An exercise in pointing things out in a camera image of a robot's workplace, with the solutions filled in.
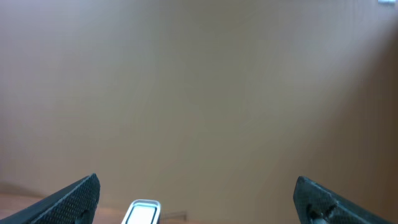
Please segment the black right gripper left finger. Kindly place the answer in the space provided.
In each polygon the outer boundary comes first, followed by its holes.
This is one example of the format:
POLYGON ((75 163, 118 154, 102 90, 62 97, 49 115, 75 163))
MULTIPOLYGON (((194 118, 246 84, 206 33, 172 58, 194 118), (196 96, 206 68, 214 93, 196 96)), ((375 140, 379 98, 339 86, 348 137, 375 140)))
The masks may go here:
POLYGON ((1 224, 92 224, 100 200, 95 173, 1 219, 1 224))

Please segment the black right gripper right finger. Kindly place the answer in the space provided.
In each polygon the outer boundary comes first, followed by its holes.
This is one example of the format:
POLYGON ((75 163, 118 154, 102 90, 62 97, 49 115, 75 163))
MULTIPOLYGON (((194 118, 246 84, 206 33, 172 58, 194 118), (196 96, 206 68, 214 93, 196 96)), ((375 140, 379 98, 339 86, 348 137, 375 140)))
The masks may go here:
POLYGON ((391 224, 304 176, 296 181, 293 201, 304 224, 391 224))

